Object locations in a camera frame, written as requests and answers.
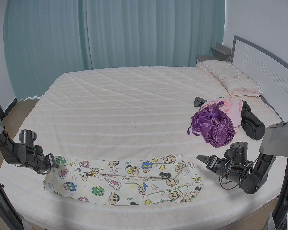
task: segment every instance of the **white star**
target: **white star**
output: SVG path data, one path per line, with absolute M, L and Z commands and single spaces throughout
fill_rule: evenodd
M 115 174 L 116 172 L 118 172 L 117 169 L 118 169 L 118 168 L 114 168 L 114 169 L 112 169 L 110 172 Z
M 155 186 L 155 185 L 152 185 L 151 188 L 152 188 L 152 190 L 156 190 L 156 191 L 157 191 L 157 188 L 158 188 L 158 187 Z
M 72 180 L 76 180 L 77 177 L 75 177 L 75 175 L 71 176 Z

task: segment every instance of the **pillow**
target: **pillow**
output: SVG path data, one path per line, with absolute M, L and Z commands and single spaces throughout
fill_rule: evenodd
M 209 71 L 221 82 L 231 97 L 260 96 L 257 82 L 242 73 L 231 62 L 208 60 L 196 64 L 196 67 Z

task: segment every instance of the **black baseboard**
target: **black baseboard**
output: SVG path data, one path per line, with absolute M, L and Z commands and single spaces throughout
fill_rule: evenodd
M 4 117 L 5 117 L 5 113 L 4 113 L 3 109 L 0 108 L 0 120 L 3 120 Z
M 8 115 L 8 113 L 11 111 L 11 109 L 13 109 L 13 107 L 17 104 L 17 99 L 15 98 L 11 104 L 8 106 L 8 108 L 5 110 L 5 116 Z

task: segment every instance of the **cartoon print pants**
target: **cartoon print pants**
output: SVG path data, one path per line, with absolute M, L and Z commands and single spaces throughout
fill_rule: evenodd
M 203 187 L 192 162 L 182 155 L 139 161 L 55 157 L 44 189 L 76 200 L 107 205 L 190 202 Z

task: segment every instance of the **cylindrical motor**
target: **cylindrical motor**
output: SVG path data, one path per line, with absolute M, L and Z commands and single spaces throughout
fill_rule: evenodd
M 228 155 L 233 159 L 235 166 L 243 164 L 247 161 L 247 142 L 235 142 L 230 145 Z
M 23 129 L 19 133 L 19 141 L 25 143 L 26 146 L 34 148 L 34 141 L 37 139 L 37 134 L 31 130 Z

